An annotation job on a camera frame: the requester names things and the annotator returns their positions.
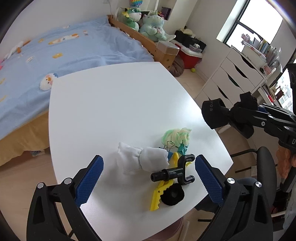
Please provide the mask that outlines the bed with blue blanket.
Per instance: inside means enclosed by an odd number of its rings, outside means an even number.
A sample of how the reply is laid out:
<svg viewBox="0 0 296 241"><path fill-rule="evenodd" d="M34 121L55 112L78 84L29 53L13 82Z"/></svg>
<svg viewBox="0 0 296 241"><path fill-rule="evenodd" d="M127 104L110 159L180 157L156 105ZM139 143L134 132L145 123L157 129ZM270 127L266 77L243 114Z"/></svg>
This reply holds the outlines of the bed with blue blanket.
<svg viewBox="0 0 296 241"><path fill-rule="evenodd" d="M111 16L45 32L1 61L1 164L49 147L52 88L64 76L107 65L158 62L170 68L177 52Z"/></svg>

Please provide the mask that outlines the brown floor cushion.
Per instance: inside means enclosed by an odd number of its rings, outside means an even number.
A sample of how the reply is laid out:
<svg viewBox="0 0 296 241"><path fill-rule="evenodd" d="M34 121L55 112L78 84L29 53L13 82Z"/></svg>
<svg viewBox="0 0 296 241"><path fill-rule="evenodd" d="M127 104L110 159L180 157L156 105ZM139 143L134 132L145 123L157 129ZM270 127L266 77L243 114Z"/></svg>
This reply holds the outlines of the brown floor cushion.
<svg viewBox="0 0 296 241"><path fill-rule="evenodd" d="M176 56L169 69L169 72L174 77L180 77L184 73L184 69L185 69L184 61L180 56Z"/></svg>

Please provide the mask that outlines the green white fuzzy scrunchie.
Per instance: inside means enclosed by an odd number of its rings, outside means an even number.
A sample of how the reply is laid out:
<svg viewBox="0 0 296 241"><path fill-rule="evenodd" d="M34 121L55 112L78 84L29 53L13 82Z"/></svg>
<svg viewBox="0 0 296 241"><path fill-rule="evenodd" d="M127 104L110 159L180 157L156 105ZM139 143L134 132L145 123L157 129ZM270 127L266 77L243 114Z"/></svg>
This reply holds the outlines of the green white fuzzy scrunchie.
<svg viewBox="0 0 296 241"><path fill-rule="evenodd" d="M162 144L169 148L180 147L181 144L187 147L189 145L191 131L189 128L168 130L162 137Z"/></svg>

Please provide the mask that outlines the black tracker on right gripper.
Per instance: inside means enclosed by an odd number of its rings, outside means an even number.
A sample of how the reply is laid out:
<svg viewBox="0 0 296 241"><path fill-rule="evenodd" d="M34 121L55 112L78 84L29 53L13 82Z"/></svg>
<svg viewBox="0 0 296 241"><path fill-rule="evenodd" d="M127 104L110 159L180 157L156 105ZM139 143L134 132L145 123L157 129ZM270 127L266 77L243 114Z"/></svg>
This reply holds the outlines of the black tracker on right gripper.
<svg viewBox="0 0 296 241"><path fill-rule="evenodd" d="M286 67L290 79L290 96L287 99L285 108L295 114L295 63L288 63Z"/></svg>

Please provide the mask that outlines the teal binder clip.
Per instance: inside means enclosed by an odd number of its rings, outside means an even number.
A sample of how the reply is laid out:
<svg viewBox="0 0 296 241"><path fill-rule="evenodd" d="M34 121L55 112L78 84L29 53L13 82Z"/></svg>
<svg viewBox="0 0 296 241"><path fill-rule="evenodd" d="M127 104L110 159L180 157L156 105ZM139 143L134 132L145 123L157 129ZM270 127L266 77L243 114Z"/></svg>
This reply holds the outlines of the teal binder clip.
<svg viewBox="0 0 296 241"><path fill-rule="evenodd" d="M177 152L182 156L185 155L187 152L188 146L181 143L178 147L177 147Z"/></svg>

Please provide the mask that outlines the books and papers stack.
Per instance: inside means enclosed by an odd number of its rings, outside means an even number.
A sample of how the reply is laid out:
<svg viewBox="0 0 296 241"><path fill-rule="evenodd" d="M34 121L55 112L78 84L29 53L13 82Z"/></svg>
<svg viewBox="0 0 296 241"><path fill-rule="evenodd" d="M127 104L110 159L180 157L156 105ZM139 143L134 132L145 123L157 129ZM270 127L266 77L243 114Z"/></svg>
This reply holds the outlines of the books and papers stack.
<svg viewBox="0 0 296 241"><path fill-rule="evenodd" d="M265 76L269 77L274 72L282 73L280 63L281 48L270 45L266 40L251 40L248 34L242 34L242 54Z"/></svg>

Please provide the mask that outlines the green dragon plush toy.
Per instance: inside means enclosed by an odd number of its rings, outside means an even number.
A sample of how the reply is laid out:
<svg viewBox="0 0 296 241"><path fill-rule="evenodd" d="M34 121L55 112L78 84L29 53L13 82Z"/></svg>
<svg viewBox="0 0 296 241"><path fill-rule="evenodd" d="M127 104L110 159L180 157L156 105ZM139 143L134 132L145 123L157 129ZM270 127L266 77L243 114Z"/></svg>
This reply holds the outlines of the green dragon plush toy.
<svg viewBox="0 0 296 241"><path fill-rule="evenodd" d="M122 22L135 31L139 31L139 24L142 13L139 8L128 8L121 13Z"/></svg>

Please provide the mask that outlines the rainbow crochet bag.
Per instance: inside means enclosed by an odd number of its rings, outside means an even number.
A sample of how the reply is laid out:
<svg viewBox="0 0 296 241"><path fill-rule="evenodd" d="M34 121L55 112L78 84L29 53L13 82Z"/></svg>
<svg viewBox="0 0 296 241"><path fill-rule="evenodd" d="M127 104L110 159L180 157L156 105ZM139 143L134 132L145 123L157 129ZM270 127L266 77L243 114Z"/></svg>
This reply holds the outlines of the rainbow crochet bag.
<svg viewBox="0 0 296 241"><path fill-rule="evenodd" d="M129 5L131 7L137 7L139 8L143 3L143 0L129 0Z"/></svg>

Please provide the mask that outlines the white desk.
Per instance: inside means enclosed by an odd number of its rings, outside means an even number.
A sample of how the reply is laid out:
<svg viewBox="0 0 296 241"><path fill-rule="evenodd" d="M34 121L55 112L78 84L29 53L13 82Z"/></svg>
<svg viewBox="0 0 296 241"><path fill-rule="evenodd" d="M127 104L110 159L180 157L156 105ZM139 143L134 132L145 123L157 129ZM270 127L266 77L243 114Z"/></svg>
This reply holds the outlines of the white desk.
<svg viewBox="0 0 296 241"><path fill-rule="evenodd" d="M292 111L292 90L287 75L283 75L272 87L266 84L255 92L259 104L274 105Z"/></svg>

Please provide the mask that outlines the white goose plush toy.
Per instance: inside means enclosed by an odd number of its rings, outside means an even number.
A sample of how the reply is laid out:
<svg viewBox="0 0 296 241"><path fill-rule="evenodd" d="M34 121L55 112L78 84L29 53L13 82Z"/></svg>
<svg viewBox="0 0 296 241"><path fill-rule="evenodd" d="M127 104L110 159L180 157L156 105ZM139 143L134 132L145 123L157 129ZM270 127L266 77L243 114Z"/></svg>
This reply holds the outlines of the white goose plush toy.
<svg viewBox="0 0 296 241"><path fill-rule="evenodd" d="M12 54L14 54L15 52L20 53L21 52L21 48L25 45L27 45L30 42L30 40L24 42L24 41L20 41L18 44L16 44L14 47L12 47L12 49L8 52L8 54L6 54L4 56L4 60L9 59Z"/></svg>

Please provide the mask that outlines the blue binder clip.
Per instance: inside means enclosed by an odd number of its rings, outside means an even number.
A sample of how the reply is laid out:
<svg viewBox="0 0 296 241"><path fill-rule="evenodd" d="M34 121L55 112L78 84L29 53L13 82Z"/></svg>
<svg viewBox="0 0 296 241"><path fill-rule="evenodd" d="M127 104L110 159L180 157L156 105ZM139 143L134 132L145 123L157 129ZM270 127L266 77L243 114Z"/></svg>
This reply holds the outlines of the blue binder clip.
<svg viewBox="0 0 296 241"><path fill-rule="evenodd" d="M166 143L162 142L163 145L164 145L164 149L167 151L168 153L168 160L170 161L172 155L173 155L173 152L171 151L172 149L174 149L176 146L175 146L175 143L173 141L167 141Z"/></svg>

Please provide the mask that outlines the red storage box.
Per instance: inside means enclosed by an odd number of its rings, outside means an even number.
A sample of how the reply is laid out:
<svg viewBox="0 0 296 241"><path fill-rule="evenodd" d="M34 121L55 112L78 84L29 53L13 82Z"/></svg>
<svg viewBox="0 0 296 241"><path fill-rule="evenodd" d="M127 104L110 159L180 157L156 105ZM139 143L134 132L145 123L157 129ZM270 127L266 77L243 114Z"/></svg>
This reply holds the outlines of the red storage box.
<svg viewBox="0 0 296 241"><path fill-rule="evenodd" d="M183 60L185 69L195 68L195 66L202 61L202 53L192 51L190 48L183 46L179 42L175 42L175 45L180 48L178 56Z"/></svg>

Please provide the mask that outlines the black bag on box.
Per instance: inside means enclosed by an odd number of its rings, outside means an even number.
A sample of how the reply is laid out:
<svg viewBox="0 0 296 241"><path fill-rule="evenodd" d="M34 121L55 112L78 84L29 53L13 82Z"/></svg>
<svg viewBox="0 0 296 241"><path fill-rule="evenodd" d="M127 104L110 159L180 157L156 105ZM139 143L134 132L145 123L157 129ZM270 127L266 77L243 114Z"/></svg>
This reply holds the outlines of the black bag on box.
<svg viewBox="0 0 296 241"><path fill-rule="evenodd" d="M177 42L181 43L183 46L189 48L190 45L198 44L203 51L206 48L206 44L202 42L201 40L198 40L196 38L193 38L185 33L183 33L181 30L175 31L175 39Z"/></svg>

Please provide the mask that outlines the black round cap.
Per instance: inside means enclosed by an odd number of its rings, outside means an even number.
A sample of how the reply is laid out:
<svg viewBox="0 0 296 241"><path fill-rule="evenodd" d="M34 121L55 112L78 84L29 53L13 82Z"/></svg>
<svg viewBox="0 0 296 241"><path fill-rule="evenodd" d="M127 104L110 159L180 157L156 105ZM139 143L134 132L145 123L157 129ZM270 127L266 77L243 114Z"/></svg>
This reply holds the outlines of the black round cap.
<svg viewBox="0 0 296 241"><path fill-rule="evenodd" d="M161 195L161 201L167 206L174 206L181 202L185 197L182 185L174 183Z"/></svg>

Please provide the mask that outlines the white cloth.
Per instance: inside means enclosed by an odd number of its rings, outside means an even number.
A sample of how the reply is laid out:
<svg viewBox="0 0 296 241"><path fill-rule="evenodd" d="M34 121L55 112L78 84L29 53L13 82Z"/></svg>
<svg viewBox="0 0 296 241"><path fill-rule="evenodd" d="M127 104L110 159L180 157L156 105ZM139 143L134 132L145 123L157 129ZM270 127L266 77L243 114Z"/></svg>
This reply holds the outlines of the white cloth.
<svg viewBox="0 0 296 241"><path fill-rule="evenodd" d="M134 175L143 170L154 173L168 168L168 153L160 148L135 148L119 142L116 155L118 167L125 175Z"/></svg>

